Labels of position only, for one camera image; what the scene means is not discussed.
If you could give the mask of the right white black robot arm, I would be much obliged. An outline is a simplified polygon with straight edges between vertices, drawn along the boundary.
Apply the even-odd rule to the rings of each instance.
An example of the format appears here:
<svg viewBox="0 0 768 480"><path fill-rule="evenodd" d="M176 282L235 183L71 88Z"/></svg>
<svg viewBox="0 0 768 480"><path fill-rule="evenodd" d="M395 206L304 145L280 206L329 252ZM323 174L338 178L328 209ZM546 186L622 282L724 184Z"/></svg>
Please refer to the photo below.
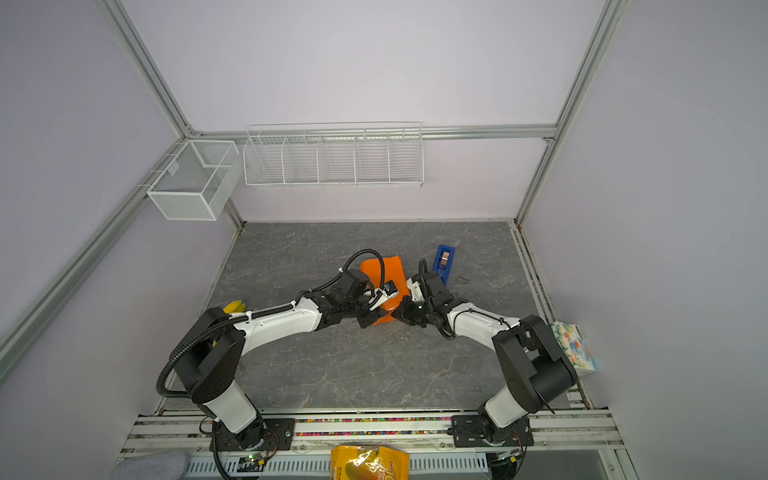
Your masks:
<svg viewBox="0 0 768 480"><path fill-rule="evenodd" d="M431 325L447 340L465 337L495 352L504 386L478 409L486 439L548 409L577 383L574 366L542 318L512 318L483 310L452 294L424 259L408 288L410 295L394 313L399 321L422 328Z"/></svg>

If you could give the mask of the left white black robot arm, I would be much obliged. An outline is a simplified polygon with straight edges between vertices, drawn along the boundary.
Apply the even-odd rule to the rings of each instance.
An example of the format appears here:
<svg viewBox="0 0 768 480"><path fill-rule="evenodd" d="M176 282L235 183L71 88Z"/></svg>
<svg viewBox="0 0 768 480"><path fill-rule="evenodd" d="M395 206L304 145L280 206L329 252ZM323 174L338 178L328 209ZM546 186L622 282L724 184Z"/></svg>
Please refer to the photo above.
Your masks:
<svg viewBox="0 0 768 480"><path fill-rule="evenodd" d="M269 343L354 318L366 328L386 314L382 305L398 295L386 281L382 255L355 252L336 275L285 304L256 311L206 310L172 350L155 388L163 398L187 398L216 427L233 435L262 430L262 417L235 380L241 358Z"/></svg>

